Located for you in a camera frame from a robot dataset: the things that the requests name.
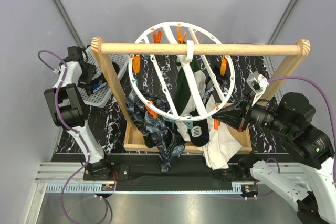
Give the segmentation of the white round clip hanger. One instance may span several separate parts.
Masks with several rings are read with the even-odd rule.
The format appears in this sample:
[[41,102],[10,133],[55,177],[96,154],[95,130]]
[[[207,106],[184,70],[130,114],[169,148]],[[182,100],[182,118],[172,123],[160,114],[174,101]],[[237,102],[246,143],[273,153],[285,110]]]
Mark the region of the white round clip hanger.
[[[134,45],[141,49],[130,51],[128,75],[136,97],[154,117],[176,122],[200,121],[215,115],[228,103],[235,88],[235,68],[230,55],[221,54],[226,61],[225,73],[228,75],[228,91],[223,92],[213,68],[207,60],[212,55],[209,49],[200,50],[198,34],[208,38],[213,46],[222,43],[207,30],[186,22],[162,22],[145,30]],[[175,94],[171,95],[158,64],[158,56],[174,56],[178,76]],[[159,87],[165,99],[163,107],[138,87],[137,74],[141,70],[144,57],[159,79]]]

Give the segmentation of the black blue sock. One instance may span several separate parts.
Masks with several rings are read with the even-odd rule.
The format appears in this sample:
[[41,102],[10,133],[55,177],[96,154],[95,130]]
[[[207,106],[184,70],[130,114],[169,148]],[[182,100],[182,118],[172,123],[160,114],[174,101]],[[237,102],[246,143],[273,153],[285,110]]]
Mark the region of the black blue sock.
[[[204,94],[202,96],[202,102],[208,109],[213,109],[216,105],[213,91],[215,87],[210,77],[205,79]],[[203,147],[214,139],[216,134],[219,133],[219,129],[214,129],[214,119],[210,116],[206,119],[193,122],[193,127],[188,129],[188,134],[193,145],[196,147]]]

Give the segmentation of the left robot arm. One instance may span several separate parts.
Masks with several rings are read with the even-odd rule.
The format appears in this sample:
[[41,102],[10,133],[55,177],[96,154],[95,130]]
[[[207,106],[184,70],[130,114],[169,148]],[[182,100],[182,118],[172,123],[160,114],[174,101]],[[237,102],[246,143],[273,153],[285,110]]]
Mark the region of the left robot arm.
[[59,74],[56,84],[44,92],[48,109],[54,124],[66,130],[83,152],[86,179],[107,180],[113,175],[113,167],[88,125],[89,106],[79,91],[96,95],[106,87],[107,81],[104,75],[97,75],[96,65],[87,61],[83,48],[72,46],[67,51],[68,56],[54,70]]

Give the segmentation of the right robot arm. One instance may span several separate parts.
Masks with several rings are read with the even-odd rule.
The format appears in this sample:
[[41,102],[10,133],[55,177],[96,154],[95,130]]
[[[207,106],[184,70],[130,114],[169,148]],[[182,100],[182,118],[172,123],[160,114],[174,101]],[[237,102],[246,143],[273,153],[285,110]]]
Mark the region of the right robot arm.
[[301,93],[287,93],[276,110],[253,103],[254,93],[212,117],[238,132],[255,125],[282,135],[283,146],[309,182],[302,188],[250,153],[238,162],[238,174],[267,185],[289,203],[302,223],[335,223],[335,151],[329,137],[312,125],[316,109]]

